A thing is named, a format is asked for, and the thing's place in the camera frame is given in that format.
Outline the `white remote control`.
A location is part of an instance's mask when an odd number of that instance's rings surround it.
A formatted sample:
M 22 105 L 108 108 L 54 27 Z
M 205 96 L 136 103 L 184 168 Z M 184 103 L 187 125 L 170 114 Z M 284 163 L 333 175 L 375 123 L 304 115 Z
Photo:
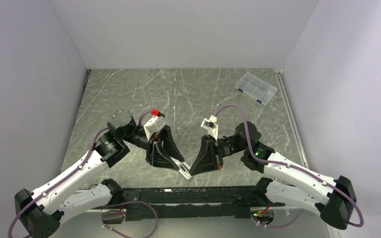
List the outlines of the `white remote control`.
M 190 174 L 190 166 L 186 162 L 181 162 L 177 159 L 172 158 L 173 162 L 179 167 L 179 173 L 186 179 L 191 180 L 192 175 Z

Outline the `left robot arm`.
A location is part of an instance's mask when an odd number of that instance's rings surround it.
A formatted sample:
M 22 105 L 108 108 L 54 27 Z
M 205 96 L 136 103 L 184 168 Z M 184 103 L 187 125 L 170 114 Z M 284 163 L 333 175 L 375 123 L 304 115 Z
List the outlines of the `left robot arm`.
M 87 179 L 112 168 L 129 153 L 128 144 L 142 148 L 146 161 L 154 167 L 179 172 L 190 179 L 190 167 L 174 143 L 164 115 L 149 110 L 150 120 L 135 121 L 128 110 L 116 111 L 106 128 L 93 137 L 89 150 L 76 163 L 50 182 L 33 191 L 20 190 L 14 197 L 16 221 L 30 238 L 48 238 L 64 222 L 89 209 L 117 208 L 124 191 L 113 179 L 105 179 L 92 189 L 79 192 Z

